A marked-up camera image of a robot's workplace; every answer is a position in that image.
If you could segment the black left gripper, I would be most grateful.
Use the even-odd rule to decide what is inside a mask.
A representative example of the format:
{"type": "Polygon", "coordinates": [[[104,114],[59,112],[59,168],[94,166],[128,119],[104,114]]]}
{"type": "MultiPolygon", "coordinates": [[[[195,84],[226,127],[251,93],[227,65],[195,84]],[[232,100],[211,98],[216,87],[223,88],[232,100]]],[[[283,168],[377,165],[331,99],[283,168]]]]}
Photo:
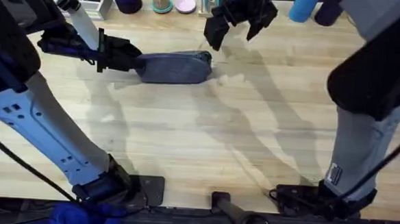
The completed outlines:
{"type": "Polygon", "coordinates": [[[72,25],[65,24],[45,30],[38,41],[38,46],[45,53],[78,58],[89,65],[95,65],[98,71],[145,70],[144,62],[134,62],[142,55],[142,51],[130,41],[109,36],[102,28],[98,29],[97,34],[99,45],[90,48],[72,25]]]}

